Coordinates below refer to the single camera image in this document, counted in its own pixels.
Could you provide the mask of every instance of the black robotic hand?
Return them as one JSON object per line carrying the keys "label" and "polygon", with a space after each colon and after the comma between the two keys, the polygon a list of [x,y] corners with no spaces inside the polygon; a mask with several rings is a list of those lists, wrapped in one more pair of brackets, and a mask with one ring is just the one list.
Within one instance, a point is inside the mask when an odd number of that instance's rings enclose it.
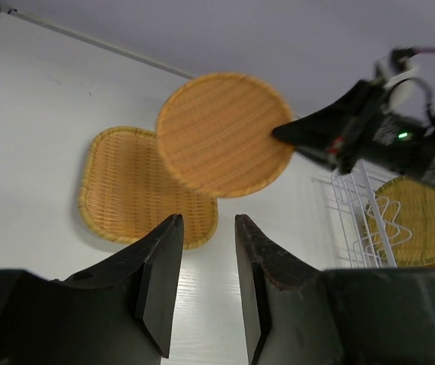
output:
{"label": "black robotic hand", "polygon": [[[391,66],[402,73],[407,60],[435,49],[394,49]],[[392,93],[405,81],[422,87],[427,96],[428,123],[394,113]],[[435,115],[432,90],[416,77],[392,87],[376,73],[372,81],[360,80],[343,97],[325,109],[273,130],[277,139],[292,144],[304,157],[331,171],[350,173],[365,159],[399,175],[435,188]]]}

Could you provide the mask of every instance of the woven bamboo basket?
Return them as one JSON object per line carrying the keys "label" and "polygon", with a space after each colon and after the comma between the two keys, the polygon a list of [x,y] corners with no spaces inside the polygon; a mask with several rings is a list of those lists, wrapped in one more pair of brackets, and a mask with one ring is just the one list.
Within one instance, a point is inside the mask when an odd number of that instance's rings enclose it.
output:
{"label": "woven bamboo basket", "polygon": [[90,146],[78,207],[98,236],[134,243],[171,214],[184,218],[184,249],[204,245],[218,224],[214,198],[183,188],[157,153],[155,133],[115,127]]}
{"label": "woven bamboo basket", "polygon": [[[395,246],[395,243],[405,240],[408,233],[402,231],[395,236],[397,229],[391,224],[385,226],[387,235],[394,236],[390,244],[397,266],[435,266],[435,190],[402,176],[390,180],[376,191],[376,198],[382,196],[391,202],[397,201],[402,204],[395,222],[412,232],[411,239]],[[385,210],[383,218],[392,221],[395,213],[395,207],[390,205]],[[378,231],[373,217],[367,216],[367,225],[370,232]],[[379,235],[374,236],[373,244],[376,248],[382,249]],[[383,249],[379,254],[385,258]]]}
{"label": "woven bamboo basket", "polygon": [[237,73],[191,80],[157,119],[158,152],[184,186],[220,198],[265,188],[294,151],[271,136],[292,120],[284,98],[264,82]]}

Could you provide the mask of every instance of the dish rack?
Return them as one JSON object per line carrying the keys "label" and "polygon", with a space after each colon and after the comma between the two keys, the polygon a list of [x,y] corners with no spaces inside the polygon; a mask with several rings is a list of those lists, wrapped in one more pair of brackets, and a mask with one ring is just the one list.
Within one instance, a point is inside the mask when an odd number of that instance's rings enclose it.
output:
{"label": "dish rack", "polygon": [[[396,268],[392,247],[403,244],[412,237],[412,232],[395,222],[402,209],[398,201],[390,201],[387,197],[375,198],[375,191],[395,175],[385,173],[367,163],[360,161],[349,175],[332,174],[332,185],[338,220],[345,241],[336,245],[340,259],[338,266],[343,268]],[[396,214],[390,221],[383,215],[387,208],[395,209]],[[367,217],[373,217],[378,231],[372,232],[367,224]],[[388,235],[385,227],[393,226]],[[406,231],[405,239],[390,241]]]}

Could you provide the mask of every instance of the square woven tray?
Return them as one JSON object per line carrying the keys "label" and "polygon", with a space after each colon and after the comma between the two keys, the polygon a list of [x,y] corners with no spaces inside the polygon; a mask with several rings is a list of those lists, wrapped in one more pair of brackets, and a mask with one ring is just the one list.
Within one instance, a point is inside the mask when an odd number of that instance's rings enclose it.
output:
{"label": "square woven tray", "polygon": [[215,198],[182,187],[165,169],[153,132],[115,127],[90,146],[78,208],[98,236],[134,243],[171,214],[184,218],[184,249],[207,243],[218,225]]}

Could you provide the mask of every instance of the white table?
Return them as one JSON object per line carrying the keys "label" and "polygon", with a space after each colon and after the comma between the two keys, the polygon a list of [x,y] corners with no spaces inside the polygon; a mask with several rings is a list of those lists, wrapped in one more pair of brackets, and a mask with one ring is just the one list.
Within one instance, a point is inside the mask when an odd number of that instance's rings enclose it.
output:
{"label": "white table", "polygon": [[[185,78],[0,15],[0,268],[65,279],[123,246],[94,236],[76,195],[88,145],[115,125],[154,129]],[[335,267],[334,235],[316,168],[294,157],[254,195],[219,201],[204,247],[184,253],[168,364],[246,362],[234,216],[248,214],[273,240],[317,268]]]}

